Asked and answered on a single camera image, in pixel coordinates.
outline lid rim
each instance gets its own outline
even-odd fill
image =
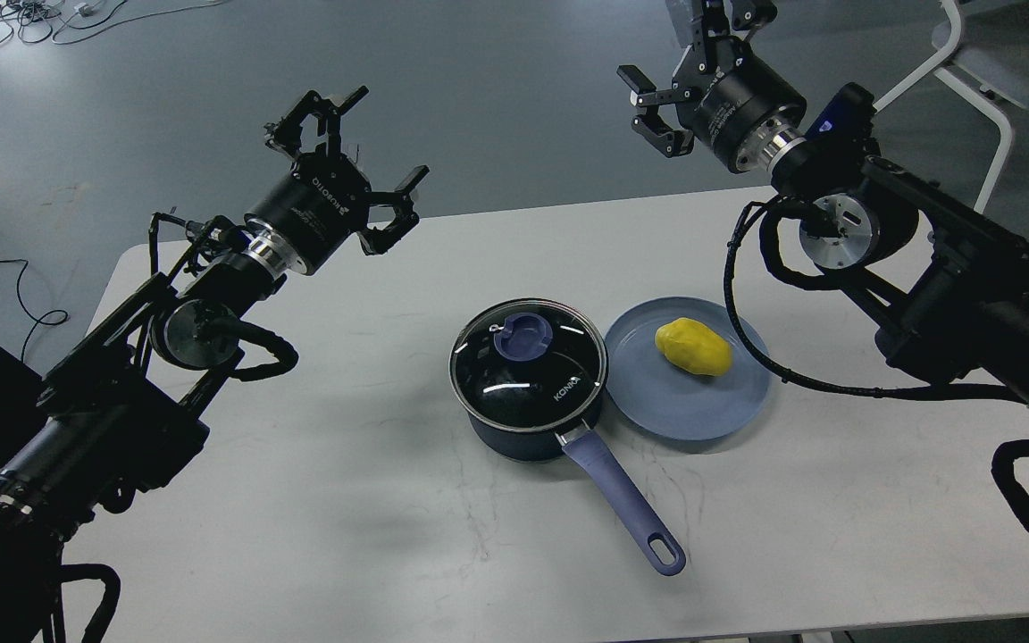
[[[463,391],[460,388],[460,383],[458,383],[457,379],[455,379],[454,365],[455,365],[455,357],[457,357],[457,353],[455,353],[455,350],[457,350],[457,347],[463,345],[463,342],[465,342],[466,335],[469,333],[469,330],[471,330],[472,327],[475,324],[477,324],[477,322],[481,321],[481,319],[483,319],[484,317],[494,315],[495,313],[497,313],[497,311],[501,310],[502,308],[514,305],[543,306],[545,308],[561,310],[564,311],[564,313],[574,316],[577,319],[577,321],[582,322],[584,330],[587,330],[587,336],[592,338],[593,345],[595,345],[595,349],[597,350],[598,353],[598,374],[595,378],[595,383],[593,383],[593,387],[595,388],[593,388],[593,391],[590,392],[590,395],[588,395],[587,398],[582,400],[582,403],[580,403],[579,406],[575,408],[575,410],[567,413],[566,416],[560,418],[557,421],[554,421],[554,423],[540,424],[538,427],[511,427],[509,424],[498,423],[498,421],[486,418],[486,416],[483,416],[483,413],[478,412],[477,408],[474,408],[472,403],[468,402],[468,399],[465,398],[465,395],[463,395]],[[468,412],[472,418],[474,418],[477,421],[481,421],[481,423],[487,424],[487,427],[498,429],[503,432],[509,432],[509,434],[542,434],[542,432],[557,430],[560,427],[565,426],[565,424],[571,423],[572,420],[582,418],[582,416],[590,409],[590,406],[592,406],[594,403],[597,402],[598,396],[604,394],[604,389],[606,387],[606,376],[608,374],[609,374],[609,355],[607,354],[606,351],[606,343],[603,336],[601,336],[598,327],[595,326],[595,324],[593,324],[593,321],[590,321],[589,317],[580,313],[580,311],[576,310],[575,308],[566,306],[565,303],[561,303],[561,301],[547,300],[547,298],[542,298],[542,297],[511,298],[511,300],[501,301],[501,303],[491,306],[491,308],[484,310],[483,313],[478,313],[473,318],[470,318],[470,321],[466,322],[466,325],[464,325],[463,329],[460,330],[458,336],[455,337],[455,343],[452,346],[452,353],[450,353],[450,359],[447,362],[447,376],[449,376],[450,378],[450,384],[452,384],[452,390],[455,392],[455,397],[458,399],[458,402],[460,402],[460,405],[466,412]]]

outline pot handle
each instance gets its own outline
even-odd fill
[[[593,478],[613,512],[617,513],[622,524],[629,530],[630,536],[633,536],[633,541],[637,542],[641,552],[649,559],[649,565],[663,575],[674,575],[681,571],[685,567],[685,552],[681,545],[674,540],[674,535],[666,529],[665,523],[661,522],[646,498],[641,496],[637,485],[633,484],[622,465],[617,464],[605,440],[583,424],[567,434],[559,435],[559,442],[563,444],[563,452]],[[662,562],[653,549],[654,541],[661,541],[666,546],[669,553],[673,555],[673,561]]]

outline table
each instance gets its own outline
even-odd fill
[[[447,362],[474,314],[544,296],[605,332],[648,298],[719,301],[736,213],[770,194],[440,217],[388,255],[349,241],[314,277],[293,274],[247,318],[297,347],[296,369],[229,384],[204,416],[205,451],[168,488],[69,543],[70,562],[121,574],[107,640],[677,640],[1029,614],[1029,537],[989,473],[998,443],[1029,436],[1018,405],[777,384],[750,426],[698,453],[609,405],[599,431],[688,553],[672,578],[577,465],[514,463],[470,430]],[[925,231],[879,272],[910,285]],[[145,264],[143,247],[121,257],[100,315]],[[779,361],[911,383],[845,297],[777,284],[755,245],[736,287]],[[193,379],[151,374],[172,394]],[[72,631],[97,601],[68,592]]]

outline plate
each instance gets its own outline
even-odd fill
[[[658,328],[678,317],[697,319],[733,347],[733,367],[723,376],[678,369],[658,347]],[[762,353],[752,326],[741,324]],[[626,311],[606,333],[606,391],[638,428],[681,442],[726,436],[746,426],[765,406],[772,374],[741,346],[722,306],[695,297],[662,297]]]

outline cooking pot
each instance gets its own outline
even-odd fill
[[[653,569],[674,575],[685,567],[685,552],[592,429],[607,371],[606,346],[593,323],[544,298],[483,311],[450,355],[455,395],[483,442],[514,460],[570,457],[593,478]]]

